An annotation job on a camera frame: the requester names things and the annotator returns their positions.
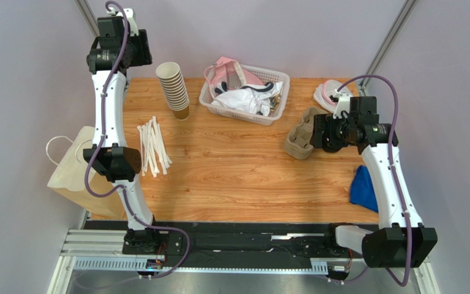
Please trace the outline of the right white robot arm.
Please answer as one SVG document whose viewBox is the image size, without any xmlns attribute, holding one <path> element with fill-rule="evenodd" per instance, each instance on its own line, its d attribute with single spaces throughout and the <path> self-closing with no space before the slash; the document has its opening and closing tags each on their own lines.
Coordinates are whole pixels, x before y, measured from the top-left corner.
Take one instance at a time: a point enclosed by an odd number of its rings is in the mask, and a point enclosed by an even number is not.
<svg viewBox="0 0 470 294">
<path fill-rule="evenodd" d="M 378 230 L 333 224 L 338 247 L 363 256 L 370 268 L 418 268 L 438 242 L 415 209 L 401 171 L 398 139 L 381 123 L 375 97 L 341 97 L 336 112 L 313 117 L 310 143 L 328 153 L 355 146 L 367 167 L 378 206 Z"/>
</svg>

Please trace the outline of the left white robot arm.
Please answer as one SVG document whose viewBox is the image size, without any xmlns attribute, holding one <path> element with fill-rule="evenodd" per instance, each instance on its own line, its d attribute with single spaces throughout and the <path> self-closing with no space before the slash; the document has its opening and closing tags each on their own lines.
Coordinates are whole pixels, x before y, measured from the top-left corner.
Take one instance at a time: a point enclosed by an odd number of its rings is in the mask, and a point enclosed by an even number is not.
<svg viewBox="0 0 470 294">
<path fill-rule="evenodd" d="M 141 153 L 127 146 L 123 126 L 127 70 L 152 63 L 146 31 L 136 28 L 130 9 L 98 18 L 97 26 L 99 36 L 87 56 L 95 89 L 96 126 L 92 146 L 83 150 L 88 164 L 84 185 L 97 198 L 119 193 L 128 217 L 125 245 L 154 250 L 161 240 L 140 185 Z"/>
</svg>

